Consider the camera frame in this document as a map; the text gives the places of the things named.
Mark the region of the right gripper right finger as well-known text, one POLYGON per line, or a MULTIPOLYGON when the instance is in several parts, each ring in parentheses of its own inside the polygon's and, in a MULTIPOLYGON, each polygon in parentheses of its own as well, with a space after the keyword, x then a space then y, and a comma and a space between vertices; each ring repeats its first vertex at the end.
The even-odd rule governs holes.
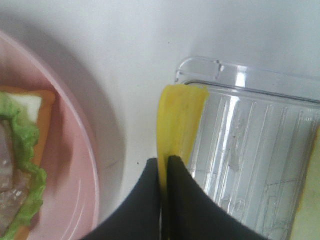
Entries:
POLYGON ((215 204, 178 156, 168 159, 169 236, 172 240, 264 240, 215 204))

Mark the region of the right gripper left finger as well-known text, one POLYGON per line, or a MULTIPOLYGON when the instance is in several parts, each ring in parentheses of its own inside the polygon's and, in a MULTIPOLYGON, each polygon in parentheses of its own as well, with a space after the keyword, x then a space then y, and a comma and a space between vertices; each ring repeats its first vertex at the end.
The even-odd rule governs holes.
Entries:
POLYGON ((151 158, 118 209, 85 240, 159 240, 161 196, 158 161, 151 158))

